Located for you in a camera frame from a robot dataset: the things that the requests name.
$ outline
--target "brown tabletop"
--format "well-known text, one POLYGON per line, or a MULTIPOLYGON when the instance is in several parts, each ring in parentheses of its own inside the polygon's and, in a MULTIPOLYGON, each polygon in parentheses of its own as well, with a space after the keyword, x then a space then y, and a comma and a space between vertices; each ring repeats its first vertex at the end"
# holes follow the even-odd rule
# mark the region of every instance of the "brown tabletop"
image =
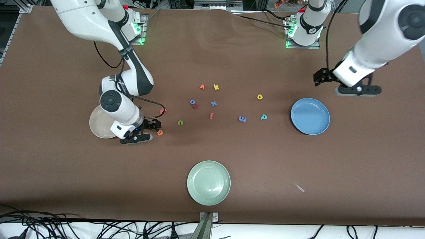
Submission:
MULTIPOLYGON (((359 39, 357 15, 337 14, 331 65, 359 39)), ((164 135, 121 145, 97 138, 88 125, 100 80, 119 69, 101 61, 93 42, 71 35, 53 8, 34 7, 0 68, 0 202, 103 219, 193 221, 213 211, 225 222, 424 225, 419 48, 376 71, 379 96, 338 97, 338 84, 312 81, 326 64, 320 41, 320 50, 286 49, 278 26, 221 10, 162 10, 135 49, 155 80, 146 98, 168 110, 160 118, 164 135), (321 135, 291 123, 290 108, 304 97, 330 111, 321 135), (230 193, 216 206, 199 205, 187 192, 187 175, 203 160, 220 162, 231 176, 230 193)), ((114 47, 99 43, 99 50, 119 62, 114 47)), ((145 115, 159 113, 157 105, 135 102, 145 115)))

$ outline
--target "white floor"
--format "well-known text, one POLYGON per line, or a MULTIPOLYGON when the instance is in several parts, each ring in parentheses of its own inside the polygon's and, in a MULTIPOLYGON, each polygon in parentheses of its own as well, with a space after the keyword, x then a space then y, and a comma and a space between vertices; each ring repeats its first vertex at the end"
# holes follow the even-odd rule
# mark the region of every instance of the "white floor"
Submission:
MULTIPOLYGON (((141 232, 143 230, 144 222, 133 224, 129 230, 141 232)), ((160 229, 165 225, 171 223, 165 222, 156 227, 160 229)), ((99 232, 102 230, 102 224, 91 224, 87 222, 74 222, 71 223, 72 228, 80 239, 96 239, 99 232)), ((187 224, 176 227, 178 235, 185 235, 192 233, 197 224, 187 224)), ((65 231, 69 239, 76 239, 68 227, 65 231)), ((26 227, 20 223, 5 223, 0 224, 0 239, 7 239, 12 236, 19 236, 26 227)), ((243 224, 215 224, 212 229, 211 239, 309 239, 311 238, 319 226, 316 225, 243 225, 243 224)), ((375 227, 356 226, 358 239, 372 239, 375 227)), ((109 238, 110 235, 115 233, 117 229, 110 230, 102 238, 109 238)), ((164 239, 165 236, 170 236, 170 230, 165 231, 163 234, 158 235, 155 239, 164 239)), ((36 239, 34 232, 28 231, 26 239, 36 239)), ((114 239, 134 239, 134 233, 120 233, 113 237, 114 239)), ((347 234, 346 226, 324 226, 316 239, 350 239, 347 234)), ((408 228, 408 227, 379 227, 376 234, 376 239, 425 239, 425 228, 408 228)))

